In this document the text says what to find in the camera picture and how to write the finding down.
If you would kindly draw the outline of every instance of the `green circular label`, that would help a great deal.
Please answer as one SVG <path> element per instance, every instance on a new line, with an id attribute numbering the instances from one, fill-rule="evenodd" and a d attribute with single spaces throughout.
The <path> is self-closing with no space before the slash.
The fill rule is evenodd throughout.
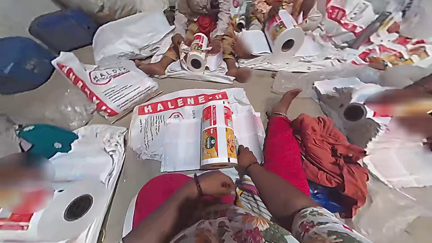
<path id="1" fill-rule="evenodd" d="M 206 138 L 206 149 L 211 149 L 216 145 L 216 139 L 212 136 Z"/>

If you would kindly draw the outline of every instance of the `white paper roll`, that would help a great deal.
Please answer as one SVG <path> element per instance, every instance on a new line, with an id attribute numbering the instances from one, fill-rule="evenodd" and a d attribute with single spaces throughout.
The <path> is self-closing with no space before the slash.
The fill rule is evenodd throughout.
<path id="1" fill-rule="evenodd" d="M 191 52 L 187 56 L 186 65 L 192 72 L 202 73 L 206 68 L 207 47 L 209 40 L 202 33 L 194 35 Z"/>
<path id="2" fill-rule="evenodd" d="M 305 33 L 286 10 L 271 18 L 264 30 L 272 50 L 270 62 L 286 64 L 302 47 Z"/>
<path id="3" fill-rule="evenodd" d="M 208 102 L 201 119 L 200 169 L 221 169 L 237 165 L 232 112 L 227 101 Z"/>
<path id="4" fill-rule="evenodd" d="M 34 213 L 28 227 L 0 230 L 0 240 L 58 242 L 80 235 L 104 213 L 108 191 L 96 180 L 83 180 L 57 190 L 51 203 Z"/>

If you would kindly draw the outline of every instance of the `red cloth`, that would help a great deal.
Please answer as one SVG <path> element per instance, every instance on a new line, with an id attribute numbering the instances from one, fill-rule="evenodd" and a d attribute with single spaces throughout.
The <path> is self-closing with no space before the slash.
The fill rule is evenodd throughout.
<path id="1" fill-rule="evenodd" d="M 264 168 L 310 196 L 309 184 L 302 168 L 297 140 L 292 135 L 291 121 L 283 116 L 270 118 L 264 143 Z"/>
<path id="2" fill-rule="evenodd" d="M 341 202 L 348 209 L 341 217 L 352 218 L 366 203 L 368 171 L 357 162 L 366 155 L 366 151 L 349 144 L 334 127 L 331 118 L 301 114 L 291 126 L 305 157 L 303 169 L 307 179 L 335 187 L 348 196 L 348 200 Z"/>
<path id="3" fill-rule="evenodd" d="M 264 144 L 264 168 L 284 178 L 309 195 L 309 185 L 302 169 L 300 148 L 292 135 L 291 121 L 285 117 L 271 118 L 267 124 Z M 137 196 L 132 228 L 159 208 L 176 190 L 193 178 L 176 173 L 163 174 L 151 179 Z M 228 195 L 222 203 L 234 203 Z"/>
<path id="4" fill-rule="evenodd" d="M 217 26 L 216 21 L 208 15 L 201 15 L 195 23 L 198 26 L 199 32 L 205 34 L 210 40 L 210 33 L 213 32 Z"/>

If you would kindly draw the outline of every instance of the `bangle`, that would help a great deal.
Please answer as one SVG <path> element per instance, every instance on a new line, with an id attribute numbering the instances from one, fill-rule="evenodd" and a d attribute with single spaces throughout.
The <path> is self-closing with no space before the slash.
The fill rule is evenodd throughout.
<path id="1" fill-rule="evenodd" d="M 260 163 L 258 163 L 258 162 L 253 162 L 252 164 L 246 166 L 245 171 L 248 171 L 249 166 L 251 166 L 251 165 L 253 165 L 253 164 L 260 164 Z"/>
<path id="2" fill-rule="evenodd" d="M 195 184 L 197 185 L 198 196 L 202 196 L 203 190 L 201 189 L 200 181 L 198 180 L 198 176 L 196 173 L 194 174 L 194 180 Z"/>
<path id="3" fill-rule="evenodd" d="M 281 115 L 281 116 L 285 116 L 286 118 L 288 118 L 288 116 L 286 114 L 283 114 L 281 112 L 273 112 L 270 116 L 272 116 L 273 114 L 277 114 L 277 115 Z"/>

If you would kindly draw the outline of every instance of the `roll core hole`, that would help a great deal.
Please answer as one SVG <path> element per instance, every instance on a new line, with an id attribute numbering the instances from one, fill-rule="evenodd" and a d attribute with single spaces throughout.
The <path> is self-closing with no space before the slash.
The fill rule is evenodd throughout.
<path id="1" fill-rule="evenodd" d="M 213 168 L 225 167 L 226 165 L 212 165 Z"/>
<path id="2" fill-rule="evenodd" d="M 198 59 L 192 59 L 191 60 L 191 66 L 195 69 L 200 69 L 201 68 L 201 62 Z"/>
<path id="3" fill-rule="evenodd" d="M 64 219 L 68 222 L 75 221 L 83 217 L 92 207 L 93 197 L 89 194 L 81 195 L 74 199 L 64 211 Z"/>
<path id="4" fill-rule="evenodd" d="M 283 43 L 281 49 L 283 52 L 287 52 L 287 51 L 291 50 L 291 48 L 294 46 L 294 44 L 295 44 L 295 41 L 293 39 L 289 39 Z"/>
<path id="5" fill-rule="evenodd" d="M 365 116 L 365 109 L 360 104 L 349 104 L 343 112 L 343 117 L 350 122 L 361 120 Z"/>

